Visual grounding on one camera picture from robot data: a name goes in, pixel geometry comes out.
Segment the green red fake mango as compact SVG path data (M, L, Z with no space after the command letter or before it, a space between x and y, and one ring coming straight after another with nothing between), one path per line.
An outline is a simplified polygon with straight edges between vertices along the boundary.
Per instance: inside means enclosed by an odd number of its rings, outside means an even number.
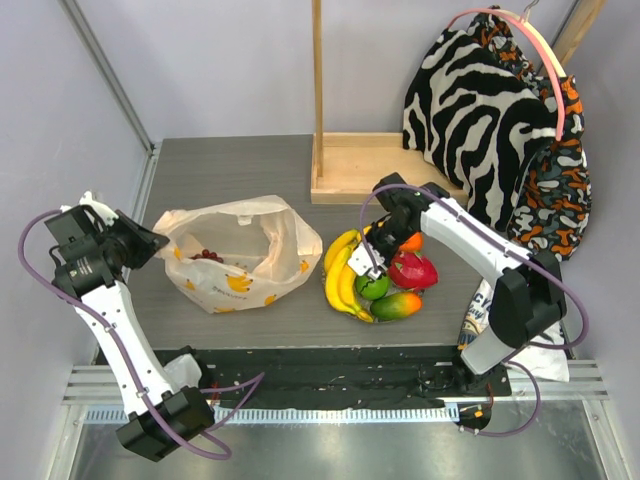
M422 297L414 292L397 292L374 300L370 306L372 316L378 322L405 319L422 308Z

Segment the red fake dragon fruit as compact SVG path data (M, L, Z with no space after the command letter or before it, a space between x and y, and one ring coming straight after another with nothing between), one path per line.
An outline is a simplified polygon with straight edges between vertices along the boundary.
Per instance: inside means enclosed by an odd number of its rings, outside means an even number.
M400 288L425 290L439 281L433 263L419 252L397 253L388 268L391 281Z

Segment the yellow fake banana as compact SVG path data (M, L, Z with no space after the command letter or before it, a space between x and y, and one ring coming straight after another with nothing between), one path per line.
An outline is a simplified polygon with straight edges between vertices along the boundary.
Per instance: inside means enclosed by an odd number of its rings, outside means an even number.
M361 235L357 229L347 230L338 236L329 246L328 250L325 253L323 260L323 269L324 272L327 273L334 262L337 254L347 245L351 244L353 241L358 243L360 241Z
M353 241L336 256L325 278L325 296L336 311L348 313L361 321L372 323L371 314L359 303L355 294L356 273L347 265L358 243Z

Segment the translucent plastic bag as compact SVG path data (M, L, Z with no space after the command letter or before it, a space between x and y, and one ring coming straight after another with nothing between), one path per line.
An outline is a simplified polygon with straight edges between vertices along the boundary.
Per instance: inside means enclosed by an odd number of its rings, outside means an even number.
M152 231L169 280L210 314L262 308L302 286L322 257L320 235L281 197L267 195L163 213ZM203 249L223 263L191 260Z

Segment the orange patterned dark garment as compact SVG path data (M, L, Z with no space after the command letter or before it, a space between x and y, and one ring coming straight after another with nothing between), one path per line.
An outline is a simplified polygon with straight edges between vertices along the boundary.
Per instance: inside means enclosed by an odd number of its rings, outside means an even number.
M535 73L534 64L520 49L507 22L495 15L479 13L471 21L468 33L503 69L539 97L550 112L557 110L551 78ZM576 81L564 73L557 78L565 111L562 137L531 161L506 233L511 241L534 252L548 251L565 261L583 239L592 192L582 145L584 111Z

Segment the zebra print garment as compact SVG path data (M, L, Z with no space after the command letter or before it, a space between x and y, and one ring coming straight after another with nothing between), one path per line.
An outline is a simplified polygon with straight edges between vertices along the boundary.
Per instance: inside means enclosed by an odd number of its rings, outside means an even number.
M462 30L444 30L404 100L403 147L422 153L468 196L468 211L503 232L533 157L557 115Z

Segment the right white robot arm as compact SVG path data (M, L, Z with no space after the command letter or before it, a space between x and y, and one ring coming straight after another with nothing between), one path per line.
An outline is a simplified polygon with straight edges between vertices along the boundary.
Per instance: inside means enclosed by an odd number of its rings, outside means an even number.
M462 363L451 371L460 393L477 393L488 381L487 372L565 316L566 297L554 255L532 254L502 238L435 183L416 187L393 173L370 196L387 217L384 224L372 225L350 258L358 274L379 277L390 268L399 246L422 232L451 249L493 290L488 326L460 353Z

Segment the wooden rack base tray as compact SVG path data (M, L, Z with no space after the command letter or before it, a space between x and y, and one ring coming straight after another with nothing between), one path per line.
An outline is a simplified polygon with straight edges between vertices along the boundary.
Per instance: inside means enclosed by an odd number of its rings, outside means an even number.
M400 133L323 133L322 145L313 147L311 202L360 204L382 178L398 173L411 185L434 182L466 205L464 191L427 163L421 152L405 150L402 139Z

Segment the green fake fruit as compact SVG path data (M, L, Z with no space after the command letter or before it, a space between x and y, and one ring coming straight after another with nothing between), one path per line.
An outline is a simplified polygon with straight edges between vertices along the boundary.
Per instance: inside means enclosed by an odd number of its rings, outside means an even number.
M386 274L380 275L377 279L369 276L358 276L355 282L357 293L365 300L378 300L385 297L389 291L391 281Z

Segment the orange fake tangerine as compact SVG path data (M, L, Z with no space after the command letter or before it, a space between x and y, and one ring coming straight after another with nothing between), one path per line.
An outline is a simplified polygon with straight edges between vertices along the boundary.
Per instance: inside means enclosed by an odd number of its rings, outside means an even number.
M400 247L401 252L416 253L420 252L423 247L423 236L421 232L411 235Z

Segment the dark fake grapes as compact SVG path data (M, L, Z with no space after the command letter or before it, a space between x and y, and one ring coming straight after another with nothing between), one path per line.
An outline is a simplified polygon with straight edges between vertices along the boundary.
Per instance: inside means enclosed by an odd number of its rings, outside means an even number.
M215 251L203 249L199 253L190 256L191 260L211 260L218 263L223 263L224 259L220 257Z

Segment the black mounting base plate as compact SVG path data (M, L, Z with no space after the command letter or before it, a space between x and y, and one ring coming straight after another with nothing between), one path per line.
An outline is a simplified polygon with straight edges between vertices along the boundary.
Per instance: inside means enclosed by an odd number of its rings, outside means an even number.
M503 366L475 376L453 346L200 350L199 385L225 408L436 408L454 397L508 397Z

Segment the wooden rack left pole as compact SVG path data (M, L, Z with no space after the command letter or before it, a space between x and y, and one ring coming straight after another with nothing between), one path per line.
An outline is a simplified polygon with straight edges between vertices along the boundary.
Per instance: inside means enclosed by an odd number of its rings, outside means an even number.
M323 176L324 161L324 112L323 112L323 51L322 51L322 1L312 0L314 99L315 99L315 150L317 177Z

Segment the aluminium frame rail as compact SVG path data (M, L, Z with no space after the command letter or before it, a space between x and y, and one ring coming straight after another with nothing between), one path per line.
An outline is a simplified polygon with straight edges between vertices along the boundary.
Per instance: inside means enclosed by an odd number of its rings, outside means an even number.
M64 395L53 479L627 479L610 398L595 362L566 383L497 369L468 391L440 357L406 349L217 351L210 367L228 393L263 380L217 431L232 451L213 461L177 450L152 462L125 450L110 370L77 366Z

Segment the speckled ceramic plate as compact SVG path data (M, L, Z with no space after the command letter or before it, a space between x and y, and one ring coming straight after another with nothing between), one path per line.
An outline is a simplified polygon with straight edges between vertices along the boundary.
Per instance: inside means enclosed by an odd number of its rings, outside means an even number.
M421 291L396 287L386 274L376 279L357 275L348 264L350 253L344 247L323 260L324 295L334 310L373 324L404 320L423 309Z

